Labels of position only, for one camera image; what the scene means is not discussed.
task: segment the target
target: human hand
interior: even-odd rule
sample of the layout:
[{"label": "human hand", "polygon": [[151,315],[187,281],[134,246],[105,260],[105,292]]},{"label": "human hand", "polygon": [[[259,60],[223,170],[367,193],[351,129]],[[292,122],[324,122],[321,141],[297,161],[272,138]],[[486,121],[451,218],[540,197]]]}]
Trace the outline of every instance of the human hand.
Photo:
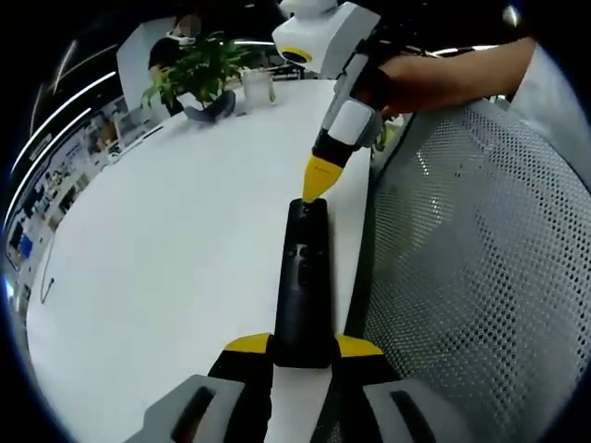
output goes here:
[{"label": "human hand", "polygon": [[462,85],[452,74],[449,59],[414,55],[394,57],[380,67],[392,80],[384,119],[461,100]]}]

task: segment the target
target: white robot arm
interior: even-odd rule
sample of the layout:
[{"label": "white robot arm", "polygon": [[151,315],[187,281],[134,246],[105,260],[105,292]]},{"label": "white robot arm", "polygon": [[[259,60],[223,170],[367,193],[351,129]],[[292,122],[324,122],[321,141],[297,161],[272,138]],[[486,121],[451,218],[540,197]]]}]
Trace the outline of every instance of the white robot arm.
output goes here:
[{"label": "white robot arm", "polygon": [[[380,16],[351,2],[339,6],[337,0],[284,0],[281,8],[293,14],[272,34],[281,56],[322,77],[337,79],[306,169],[303,199],[309,202],[336,182],[354,150],[371,145],[380,133],[381,103],[362,102],[354,96],[369,71],[363,45]],[[378,83],[383,85],[384,78]]]}]

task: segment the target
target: potted plant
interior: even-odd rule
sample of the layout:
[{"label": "potted plant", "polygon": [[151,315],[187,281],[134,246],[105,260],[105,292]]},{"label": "potted plant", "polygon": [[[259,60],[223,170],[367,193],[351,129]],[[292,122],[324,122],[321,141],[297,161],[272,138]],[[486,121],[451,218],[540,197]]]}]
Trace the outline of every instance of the potted plant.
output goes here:
[{"label": "potted plant", "polygon": [[190,92],[205,107],[223,92],[229,78],[240,78],[248,55],[246,49],[226,40],[220,32],[201,37],[181,50],[185,55],[164,67],[160,78],[144,91],[142,100],[149,106],[157,93],[172,105],[176,97]]}]

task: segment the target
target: white table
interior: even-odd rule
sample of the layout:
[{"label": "white table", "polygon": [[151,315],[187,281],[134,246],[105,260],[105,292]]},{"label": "white table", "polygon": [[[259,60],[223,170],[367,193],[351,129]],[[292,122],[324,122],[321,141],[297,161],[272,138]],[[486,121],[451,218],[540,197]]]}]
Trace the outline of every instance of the white table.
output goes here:
[{"label": "white table", "polygon": [[[277,84],[279,104],[198,129],[183,114],[105,168],[55,233],[29,346],[47,400],[75,438],[119,442],[147,407],[225,344],[272,332],[288,205],[301,196],[332,82]],[[336,328],[353,291],[369,150],[325,196],[333,235]],[[330,370],[278,369],[266,441],[306,441]]]}]

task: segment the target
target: ceiling light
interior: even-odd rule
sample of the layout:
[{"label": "ceiling light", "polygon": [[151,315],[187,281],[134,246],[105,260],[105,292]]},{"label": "ceiling light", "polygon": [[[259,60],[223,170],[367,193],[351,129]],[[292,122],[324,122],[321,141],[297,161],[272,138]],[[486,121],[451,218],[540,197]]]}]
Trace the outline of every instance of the ceiling light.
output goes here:
[{"label": "ceiling light", "polygon": [[27,171],[27,173],[25,174],[25,177],[22,179],[22,181],[20,182],[20,185],[18,185],[17,188],[17,192],[15,192],[15,195],[12,197],[12,200],[10,201],[10,205],[8,206],[8,210],[6,211],[6,218],[4,219],[4,224],[3,224],[3,229],[6,228],[6,222],[8,221],[8,218],[10,216],[10,212],[12,212],[12,209],[15,206],[15,203],[18,200],[18,195],[20,194],[20,191],[22,191],[22,188],[25,186],[25,184],[27,184],[27,180],[29,180],[30,175],[33,174],[33,171],[35,170],[35,168],[37,167],[37,165],[41,162],[41,160],[43,160],[43,158],[45,157],[45,155],[49,152],[49,150],[55,145],[55,143],[64,136],[64,134],[70,130],[70,128],[75,125],[81,118],[83,118],[86,114],[88,114],[90,112],[90,108],[87,108],[86,111],[82,112],[82,114],[80,114],[78,117],[76,117],[74,120],[72,120],[70,123],[68,123],[66,125],[66,127],[64,127],[64,129],[62,129],[59,134],[57,134],[55,136],[55,138],[49,142],[49,144],[45,147],[45,149],[42,151],[41,154],[39,154],[39,156],[35,159],[35,162],[33,162],[33,165],[29,168],[29,170]]},{"label": "ceiling light", "polygon": [[72,54],[74,53],[76,46],[78,46],[78,42],[76,40],[73,40],[72,43],[70,43],[70,47],[67,48],[66,55],[64,55],[62,63],[59,64],[59,69],[57,70],[57,75],[55,76],[54,81],[54,95],[57,92],[57,85],[59,83],[59,80],[62,78],[62,74],[64,73],[64,69],[66,68],[66,64],[67,62],[69,62],[70,58],[72,58]]},{"label": "ceiling light", "polygon": [[[67,76],[69,76],[72,72],[74,72],[76,69],[78,69],[79,67],[81,67],[82,65],[88,63],[90,60],[98,57],[99,55],[102,55],[104,53],[106,53],[107,51],[111,51],[114,48],[117,48],[118,45],[117,44],[112,44],[111,46],[107,46],[106,48],[100,50],[98,53],[95,53],[93,55],[91,55],[90,57],[85,58],[84,60],[82,60],[80,63],[78,63],[75,66],[72,66],[70,69],[68,69],[64,74],[62,74],[62,79],[66,78]],[[53,88],[55,86],[55,83],[52,83],[49,88]]]},{"label": "ceiling light", "polygon": [[235,44],[252,44],[254,46],[274,46],[273,42],[256,42],[254,40],[236,40]]},{"label": "ceiling light", "polygon": [[20,159],[22,158],[22,156],[25,154],[25,152],[27,151],[27,149],[29,148],[29,146],[32,144],[33,141],[35,141],[35,138],[37,136],[39,136],[39,134],[41,134],[41,132],[47,127],[47,125],[50,124],[50,122],[52,120],[54,120],[54,118],[61,113],[62,111],[64,111],[67,106],[72,103],[75,99],[77,99],[78,97],[84,95],[86,92],[88,92],[89,90],[91,90],[92,88],[94,88],[95,86],[103,83],[106,79],[111,78],[112,76],[114,76],[116,74],[115,71],[110,72],[109,74],[107,74],[106,76],[103,76],[101,78],[99,78],[98,80],[93,81],[89,86],[87,86],[86,88],[83,88],[82,90],[79,90],[76,94],[74,94],[72,97],[70,97],[68,100],[66,100],[64,102],[64,104],[62,104],[59,108],[57,108],[57,110],[55,110],[55,112],[53,114],[51,114],[49,116],[49,118],[47,118],[47,120],[45,120],[38,128],[37,130],[34,132],[34,134],[32,136],[30,136],[29,140],[27,141],[27,143],[25,143],[25,146],[23,147],[23,149],[20,151],[20,153],[17,156],[17,159],[15,160],[14,164],[12,165],[12,169],[10,170],[10,173],[12,174],[13,172],[15,172],[15,168],[17,167],[17,163],[20,162]]},{"label": "ceiling light", "polygon": [[459,51],[458,48],[439,49],[438,51],[433,51],[433,54],[435,54],[435,55],[452,54],[452,53],[457,53],[458,51]]},{"label": "ceiling light", "polygon": [[37,106],[39,106],[39,100],[41,99],[42,93],[43,84],[40,84],[39,90],[37,91],[37,98],[35,99],[35,104],[33,104],[33,111],[30,113],[29,136],[33,133],[33,128],[35,127],[35,115],[37,115]]},{"label": "ceiling light", "polygon": [[498,44],[481,44],[480,46],[472,46],[475,51],[484,51],[485,49],[492,49],[499,46]]}]

